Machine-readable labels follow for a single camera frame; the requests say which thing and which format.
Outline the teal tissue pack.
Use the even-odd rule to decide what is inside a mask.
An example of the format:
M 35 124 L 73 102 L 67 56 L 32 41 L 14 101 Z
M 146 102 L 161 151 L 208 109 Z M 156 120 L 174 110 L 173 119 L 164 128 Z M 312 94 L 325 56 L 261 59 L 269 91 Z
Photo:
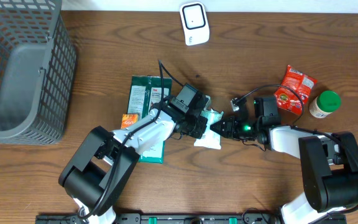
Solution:
M 201 139 L 197 139 L 194 142 L 194 146 L 196 147 L 206 147 L 209 149 L 221 149 L 221 136 L 210 129 L 210 126 L 218 121 L 220 121 L 223 117 L 224 112 L 218 112 L 211 107 L 211 97 L 206 95 L 206 99 L 208 100 L 204 110 L 201 112 L 200 116 L 207 119 L 206 130 L 203 133 Z

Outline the green glove package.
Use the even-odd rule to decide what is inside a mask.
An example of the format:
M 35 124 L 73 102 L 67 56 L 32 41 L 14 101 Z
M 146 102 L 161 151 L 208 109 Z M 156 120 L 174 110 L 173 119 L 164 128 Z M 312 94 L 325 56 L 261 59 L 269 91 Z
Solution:
M 161 100 L 160 80 L 160 77 L 151 76 L 132 77 L 127 114 L 137 114 L 140 121 L 149 113 L 151 106 Z M 163 164 L 164 149 L 164 141 L 152 146 L 140 155 L 139 162 Z

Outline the orange tissue pack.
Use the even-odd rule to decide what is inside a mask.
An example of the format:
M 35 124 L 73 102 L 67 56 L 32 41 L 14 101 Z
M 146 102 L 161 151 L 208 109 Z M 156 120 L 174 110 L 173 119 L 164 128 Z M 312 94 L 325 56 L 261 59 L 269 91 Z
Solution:
M 121 129 L 132 126 L 134 123 L 138 122 L 138 114 L 123 114 L 121 121 Z

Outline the orange snack bag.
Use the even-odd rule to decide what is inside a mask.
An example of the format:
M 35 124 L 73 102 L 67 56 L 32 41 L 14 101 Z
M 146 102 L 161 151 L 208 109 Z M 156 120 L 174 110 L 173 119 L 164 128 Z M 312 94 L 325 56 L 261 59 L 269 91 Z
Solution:
M 293 90 L 301 98 L 303 104 L 306 105 L 311 95 L 311 91 L 317 82 L 317 79 L 299 72 L 291 65 L 288 65 L 281 85 Z M 300 100 L 289 89 L 280 87 L 274 93 L 277 99 L 277 105 L 280 109 L 301 115 L 302 105 Z

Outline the green lid spice jar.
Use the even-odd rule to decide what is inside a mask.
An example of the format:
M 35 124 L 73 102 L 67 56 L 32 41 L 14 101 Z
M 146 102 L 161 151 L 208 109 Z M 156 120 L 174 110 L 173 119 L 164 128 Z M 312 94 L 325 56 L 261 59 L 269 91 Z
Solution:
M 315 118 L 325 118 L 338 110 L 341 106 L 341 97 L 334 91 L 326 90 L 317 96 L 309 105 L 309 112 Z

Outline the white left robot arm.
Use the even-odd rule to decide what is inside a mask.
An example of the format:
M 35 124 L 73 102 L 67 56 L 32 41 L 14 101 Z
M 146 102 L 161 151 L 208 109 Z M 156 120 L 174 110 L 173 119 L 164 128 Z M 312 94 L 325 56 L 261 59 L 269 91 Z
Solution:
M 162 100 L 147 116 L 127 128 L 92 129 L 58 178 L 58 183 L 79 205 L 78 218 L 88 223 L 112 223 L 116 218 L 112 207 L 141 154 L 173 133 L 201 138 L 207 123 L 201 112 L 207 105 Z

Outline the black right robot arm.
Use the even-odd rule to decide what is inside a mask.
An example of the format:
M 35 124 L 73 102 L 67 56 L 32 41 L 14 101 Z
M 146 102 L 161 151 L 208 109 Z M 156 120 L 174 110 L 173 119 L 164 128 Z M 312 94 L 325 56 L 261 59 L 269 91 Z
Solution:
M 254 121 L 230 116 L 210 129 L 227 139 L 257 141 L 264 150 L 300 160 L 304 191 L 281 206 L 281 223 L 322 223 L 358 210 L 358 145 L 352 133 L 282 125 L 278 115 Z

